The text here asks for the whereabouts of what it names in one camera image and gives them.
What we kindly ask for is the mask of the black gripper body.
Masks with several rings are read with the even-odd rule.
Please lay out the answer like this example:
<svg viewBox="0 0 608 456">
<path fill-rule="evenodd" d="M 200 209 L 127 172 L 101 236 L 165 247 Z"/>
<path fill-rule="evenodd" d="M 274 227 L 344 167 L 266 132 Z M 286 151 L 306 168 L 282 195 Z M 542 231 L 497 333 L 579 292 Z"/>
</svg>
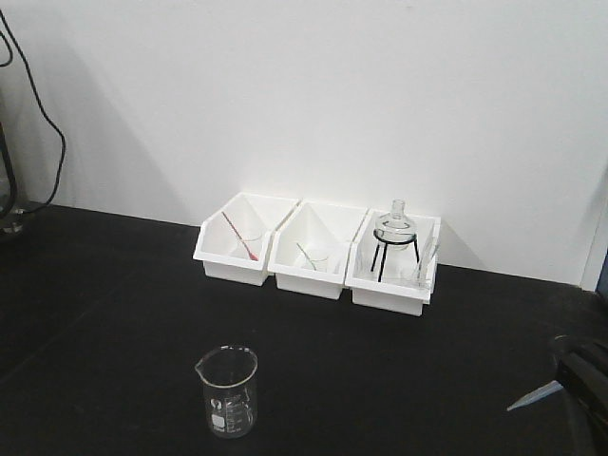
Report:
<svg viewBox="0 0 608 456">
<path fill-rule="evenodd" d="M 559 335 L 551 342 L 555 379 L 584 412 L 596 455 L 607 454 L 607 342 Z"/>
</svg>

